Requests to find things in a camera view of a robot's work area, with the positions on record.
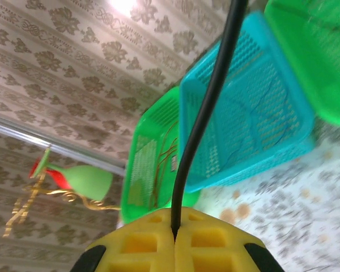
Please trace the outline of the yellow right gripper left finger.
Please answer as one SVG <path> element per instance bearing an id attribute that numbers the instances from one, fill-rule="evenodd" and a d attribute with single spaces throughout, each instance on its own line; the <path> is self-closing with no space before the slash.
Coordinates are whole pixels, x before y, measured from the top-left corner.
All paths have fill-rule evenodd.
<path id="1" fill-rule="evenodd" d="M 90 244 L 92 272 L 175 272 L 170 215 L 171 209 L 157 210 Z"/>

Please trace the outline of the aluminium frame post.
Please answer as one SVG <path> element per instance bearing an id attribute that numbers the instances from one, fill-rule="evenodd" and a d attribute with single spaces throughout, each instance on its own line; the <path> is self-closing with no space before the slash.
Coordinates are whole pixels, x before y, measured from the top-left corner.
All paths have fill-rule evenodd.
<path id="1" fill-rule="evenodd" d="M 51 148 L 53 152 L 74 160 L 94 165 L 119 176 L 125 175 L 126 164 L 102 155 L 97 151 L 71 144 L 59 138 L 43 134 L 35 129 L 19 125 L 0 117 L 0 133 L 41 148 Z"/>

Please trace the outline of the green plastic goblet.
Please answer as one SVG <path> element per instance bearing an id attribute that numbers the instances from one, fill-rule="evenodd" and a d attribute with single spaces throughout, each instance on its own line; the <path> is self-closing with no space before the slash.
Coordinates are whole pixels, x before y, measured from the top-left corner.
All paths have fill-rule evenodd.
<path id="1" fill-rule="evenodd" d="M 46 174 L 46 169 L 50 168 L 61 172 L 67 182 L 72 187 L 73 192 L 78 193 L 91 200 L 101 201 L 108 193 L 113 174 L 92 165 L 77 165 L 63 168 L 49 162 L 50 148 L 46 148 L 43 156 L 39 158 L 37 170 L 33 173 L 33 178 L 39 174 Z"/>

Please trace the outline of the green basket with label sticker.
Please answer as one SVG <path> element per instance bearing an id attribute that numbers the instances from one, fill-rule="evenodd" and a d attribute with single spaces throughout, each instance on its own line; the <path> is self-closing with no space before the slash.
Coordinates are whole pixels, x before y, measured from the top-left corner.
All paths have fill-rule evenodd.
<path id="1" fill-rule="evenodd" d="M 171 207 L 181 159 L 179 95 L 178 87 L 170 89 L 135 127 L 120 204 L 125 224 Z"/>

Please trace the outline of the plain green plastic basket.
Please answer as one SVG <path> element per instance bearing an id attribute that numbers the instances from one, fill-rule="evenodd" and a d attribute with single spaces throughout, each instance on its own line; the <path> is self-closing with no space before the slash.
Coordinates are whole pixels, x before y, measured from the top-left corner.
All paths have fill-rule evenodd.
<path id="1" fill-rule="evenodd" d="M 317 115 L 340 126 L 340 0 L 269 0 L 264 15 Z"/>

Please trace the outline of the floral patterned table cover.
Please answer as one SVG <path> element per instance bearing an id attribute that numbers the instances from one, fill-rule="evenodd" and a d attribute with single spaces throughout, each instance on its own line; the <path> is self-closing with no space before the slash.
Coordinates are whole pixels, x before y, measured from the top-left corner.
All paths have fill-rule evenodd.
<path id="1" fill-rule="evenodd" d="M 196 204 L 261 239 L 285 272 L 340 272 L 340 127 L 317 120 L 314 136 L 309 154 Z"/>

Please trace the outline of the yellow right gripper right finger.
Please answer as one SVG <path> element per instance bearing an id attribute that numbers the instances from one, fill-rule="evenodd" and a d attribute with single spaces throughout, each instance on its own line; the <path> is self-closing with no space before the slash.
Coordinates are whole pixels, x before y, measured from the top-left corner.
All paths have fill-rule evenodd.
<path id="1" fill-rule="evenodd" d="M 261 272 L 245 244 L 255 236 L 193 208 L 183 207 L 175 241 L 175 272 Z"/>

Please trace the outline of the teal plastic basket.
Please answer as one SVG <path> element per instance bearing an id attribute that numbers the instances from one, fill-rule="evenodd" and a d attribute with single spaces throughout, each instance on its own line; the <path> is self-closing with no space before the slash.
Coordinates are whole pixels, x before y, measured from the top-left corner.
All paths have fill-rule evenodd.
<path id="1" fill-rule="evenodd" d="M 312 151 L 313 125 L 313 110 L 263 13 L 250 13 L 185 190 L 229 186 Z"/>

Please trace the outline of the red plastic goblet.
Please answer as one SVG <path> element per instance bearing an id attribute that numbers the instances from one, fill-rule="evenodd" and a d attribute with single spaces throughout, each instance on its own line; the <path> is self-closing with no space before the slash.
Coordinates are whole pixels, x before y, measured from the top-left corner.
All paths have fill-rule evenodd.
<path id="1" fill-rule="evenodd" d="M 33 173 L 35 170 L 37 170 L 39 164 L 39 159 L 37 159 L 29 173 L 29 177 L 33 178 Z M 67 182 L 67 180 L 65 179 L 64 175 L 56 170 L 47 168 L 46 169 L 46 174 L 50 175 L 52 177 L 52 179 L 54 180 L 54 182 L 58 185 L 59 188 L 61 189 L 72 189 L 72 187 L 70 186 L 70 184 Z"/>

